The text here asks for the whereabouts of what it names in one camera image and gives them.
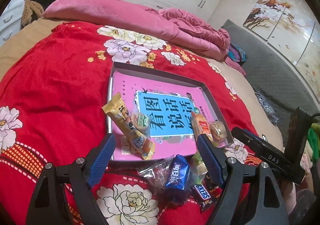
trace gray mattress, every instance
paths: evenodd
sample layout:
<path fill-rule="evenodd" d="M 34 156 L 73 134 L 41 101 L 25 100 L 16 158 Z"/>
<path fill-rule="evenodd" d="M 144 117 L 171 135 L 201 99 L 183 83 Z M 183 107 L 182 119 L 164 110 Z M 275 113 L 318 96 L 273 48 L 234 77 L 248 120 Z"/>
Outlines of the gray mattress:
<path fill-rule="evenodd" d="M 231 42 L 243 49 L 248 60 L 242 65 L 246 79 L 255 91 L 260 91 L 279 117 L 278 127 L 284 146 L 288 139 L 290 114 L 301 107 L 307 112 L 318 112 L 308 90 L 291 68 L 266 44 L 230 20 L 222 27 Z"/>

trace drawer handle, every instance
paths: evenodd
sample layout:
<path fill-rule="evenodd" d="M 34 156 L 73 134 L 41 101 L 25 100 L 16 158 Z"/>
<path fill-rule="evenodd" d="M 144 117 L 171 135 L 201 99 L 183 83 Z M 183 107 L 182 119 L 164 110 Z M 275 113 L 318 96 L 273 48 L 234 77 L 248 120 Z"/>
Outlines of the drawer handle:
<path fill-rule="evenodd" d="M 202 6 L 200 8 L 203 8 L 204 4 L 205 4 L 205 1 L 204 1 L 204 3 L 202 4 Z"/>
<path fill-rule="evenodd" d="M 3 22 L 4 22 L 5 24 L 8 23 L 8 22 L 10 22 L 10 20 L 12 19 L 12 17 L 13 17 L 13 14 L 12 14 L 10 17 L 7 17 L 7 18 L 3 19 Z"/>
<path fill-rule="evenodd" d="M 7 40 L 11 37 L 11 35 L 12 35 L 12 31 L 10 32 L 10 34 L 4 36 L 4 37 L 2 38 L 2 40 L 3 40 L 3 41 L 7 41 Z"/>

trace red floral blanket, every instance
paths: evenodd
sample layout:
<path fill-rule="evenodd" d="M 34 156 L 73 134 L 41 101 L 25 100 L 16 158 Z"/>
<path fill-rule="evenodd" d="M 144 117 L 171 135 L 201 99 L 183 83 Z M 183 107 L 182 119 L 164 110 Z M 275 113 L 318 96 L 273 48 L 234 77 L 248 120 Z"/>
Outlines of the red floral blanket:
<path fill-rule="evenodd" d="M 0 201 L 17 225 L 25 223 L 44 165 L 70 164 L 104 137 L 101 107 L 113 61 L 204 82 L 229 128 L 256 134 L 236 91 L 206 59 L 136 32 L 84 22 L 59 25 L 0 82 Z M 227 150 L 243 163 L 259 162 L 239 141 Z M 81 224 L 72 190 L 66 188 L 74 222 Z M 152 196 L 145 180 L 126 171 L 106 170 L 92 192 L 110 224 L 204 224 L 212 211 L 200 214 L 192 198 L 183 207 L 168 209 Z"/>

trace blue gripper pad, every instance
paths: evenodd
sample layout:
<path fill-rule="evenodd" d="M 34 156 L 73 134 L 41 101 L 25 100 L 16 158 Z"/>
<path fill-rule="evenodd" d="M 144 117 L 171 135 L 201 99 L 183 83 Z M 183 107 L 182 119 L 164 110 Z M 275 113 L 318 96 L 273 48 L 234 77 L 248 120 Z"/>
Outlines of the blue gripper pad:
<path fill-rule="evenodd" d="M 102 149 L 98 153 L 97 157 L 91 164 L 90 175 L 87 181 L 87 184 L 92 188 L 96 184 L 98 184 L 104 174 L 104 171 L 111 159 L 111 156 L 116 148 L 115 136 L 110 135 L 105 144 L 102 146 Z"/>
<path fill-rule="evenodd" d="M 196 143 L 211 180 L 220 188 L 224 188 L 227 178 L 227 170 L 224 162 L 227 159 L 226 155 L 223 153 L 222 149 L 215 148 L 206 135 L 198 136 Z M 225 169 L 223 169 L 213 151 L 220 156 L 220 162 L 223 161 L 222 164 L 225 165 Z"/>

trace green cloth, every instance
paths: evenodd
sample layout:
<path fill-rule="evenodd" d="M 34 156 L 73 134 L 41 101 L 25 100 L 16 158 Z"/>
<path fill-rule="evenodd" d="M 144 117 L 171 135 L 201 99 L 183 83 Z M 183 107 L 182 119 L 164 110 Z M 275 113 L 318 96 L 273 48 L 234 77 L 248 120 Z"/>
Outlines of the green cloth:
<path fill-rule="evenodd" d="M 313 156 L 311 161 L 316 162 L 319 158 L 318 137 L 312 128 L 309 128 L 307 140 L 312 148 Z"/>
<path fill-rule="evenodd" d="M 315 133 L 318 137 L 318 149 L 319 149 L 319 153 L 320 153 L 320 125 L 317 123 L 313 123 L 311 125 L 311 128 L 315 131 Z"/>

